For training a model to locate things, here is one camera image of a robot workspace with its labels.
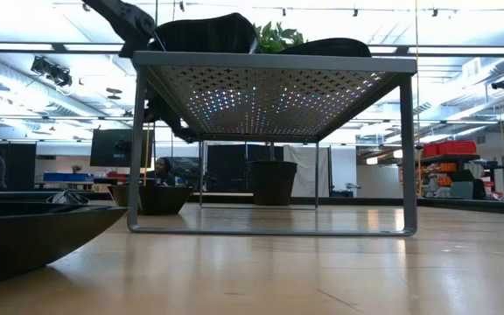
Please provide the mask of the grey perforated metal shelf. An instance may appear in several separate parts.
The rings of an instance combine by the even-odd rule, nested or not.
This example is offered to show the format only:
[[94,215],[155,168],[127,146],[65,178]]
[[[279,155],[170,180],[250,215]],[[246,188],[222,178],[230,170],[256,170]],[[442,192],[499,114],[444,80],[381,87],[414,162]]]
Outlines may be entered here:
[[318,144],[392,91],[400,94],[403,227],[417,232],[413,59],[136,52],[128,227],[137,220],[144,99],[156,90],[207,141]]

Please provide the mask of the white partition panel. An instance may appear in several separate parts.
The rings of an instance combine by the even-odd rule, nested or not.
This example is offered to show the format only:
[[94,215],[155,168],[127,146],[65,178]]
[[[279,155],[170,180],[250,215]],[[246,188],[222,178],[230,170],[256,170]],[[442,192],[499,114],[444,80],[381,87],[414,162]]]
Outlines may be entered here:
[[283,147],[283,160],[297,164],[291,196],[314,197],[315,196],[315,162],[318,157],[318,196],[328,197],[329,186],[329,153],[328,148],[321,147],[316,150],[315,146],[291,146]]

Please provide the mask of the black partition panel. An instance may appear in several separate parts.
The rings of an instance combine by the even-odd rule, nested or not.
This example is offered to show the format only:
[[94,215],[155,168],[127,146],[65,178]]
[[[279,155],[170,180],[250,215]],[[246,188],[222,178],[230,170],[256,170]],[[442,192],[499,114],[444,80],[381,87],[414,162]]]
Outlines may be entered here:
[[270,148],[266,145],[208,145],[204,190],[210,193],[248,193],[249,162],[266,160],[270,160]]

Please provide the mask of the black ceiling spotlight cluster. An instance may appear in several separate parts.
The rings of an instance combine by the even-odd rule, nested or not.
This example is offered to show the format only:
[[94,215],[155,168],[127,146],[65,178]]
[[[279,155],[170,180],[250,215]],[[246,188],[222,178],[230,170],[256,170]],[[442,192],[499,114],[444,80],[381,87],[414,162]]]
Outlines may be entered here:
[[73,83],[73,78],[68,68],[54,64],[45,57],[35,56],[31,64],[31,70],[38,76],[46,77],[57,87],[70,87]]

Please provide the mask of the black leaf-shaped mini plate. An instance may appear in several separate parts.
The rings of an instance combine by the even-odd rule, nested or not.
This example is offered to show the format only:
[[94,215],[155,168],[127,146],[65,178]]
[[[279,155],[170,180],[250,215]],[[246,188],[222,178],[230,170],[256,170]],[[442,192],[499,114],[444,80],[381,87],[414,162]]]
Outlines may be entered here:
[[119,206],[0,202],[0,281],[67,256],[126,212]]
[[350,43],[345,41],[309,42],[284,49],[280,52],[280,54],[332,57],[372,57],[370,50],[363,43]]

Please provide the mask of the storage cart with coloured bins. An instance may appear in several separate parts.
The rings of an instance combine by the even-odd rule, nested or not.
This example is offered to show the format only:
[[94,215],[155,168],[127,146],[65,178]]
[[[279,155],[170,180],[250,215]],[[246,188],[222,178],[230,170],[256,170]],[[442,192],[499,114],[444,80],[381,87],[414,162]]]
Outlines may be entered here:
[[449,140],[422,146],[416,161],[420,197],[455,200],[501,200],[495,172],[503,166],[482,158],[474,141]]

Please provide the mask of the black wavy square mini plate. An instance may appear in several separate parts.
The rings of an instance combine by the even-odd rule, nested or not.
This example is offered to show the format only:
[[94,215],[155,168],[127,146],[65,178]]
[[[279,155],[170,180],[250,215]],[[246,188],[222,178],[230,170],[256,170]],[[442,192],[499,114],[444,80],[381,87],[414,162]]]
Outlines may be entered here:
[[154,51],[190,53],[258,53],[254,26],[233,13],[208,19],[187,19],[161,24],[155,29],[160,41],[148,47]]
[[[109,193],[119,207],[130,204],[128,185],[110,185]],[[192,195],[191,187],[140,185],[137,212],[141,215],[177,214]]]

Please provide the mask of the blue crate row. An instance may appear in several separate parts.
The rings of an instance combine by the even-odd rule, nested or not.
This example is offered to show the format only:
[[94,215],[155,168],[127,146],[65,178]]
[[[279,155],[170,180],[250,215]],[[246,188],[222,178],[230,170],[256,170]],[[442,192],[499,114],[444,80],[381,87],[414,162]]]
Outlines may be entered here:
[[89,173],[72,173],[72,172],[45,172],[43,174],[43,180],[45,182],[58,182],[58,181],[65,181],[65,182],[87,182],[87,181],[92,181],[93,176]]

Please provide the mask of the black wall monitor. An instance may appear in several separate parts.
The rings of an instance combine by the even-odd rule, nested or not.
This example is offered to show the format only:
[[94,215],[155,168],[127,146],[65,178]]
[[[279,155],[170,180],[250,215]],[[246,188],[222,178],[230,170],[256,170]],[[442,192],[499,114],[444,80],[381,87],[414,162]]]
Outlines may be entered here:
[[[141,167],[150,167],[154,136],[143,132]],[[131,166],[132,129],[95,129],[93,132],[90,165],[98,167]]]

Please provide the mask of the green plant in black pot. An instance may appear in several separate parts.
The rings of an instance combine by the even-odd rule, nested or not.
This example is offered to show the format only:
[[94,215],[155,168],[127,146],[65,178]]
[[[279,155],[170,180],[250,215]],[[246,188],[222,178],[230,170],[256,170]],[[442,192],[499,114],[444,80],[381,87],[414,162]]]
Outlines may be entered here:
[[[268,22],[265,26],[254,24],[254,27],[260,53],[282,53],[285,49],[305,42],[301,32],[297,29],[284,29],[281,22]],[[274,142],[269,142],[269,159],[267,161],[255,161],[249,166],[256,205],[278,207],[290,204],[297,165],[292,162],[276,160]]]

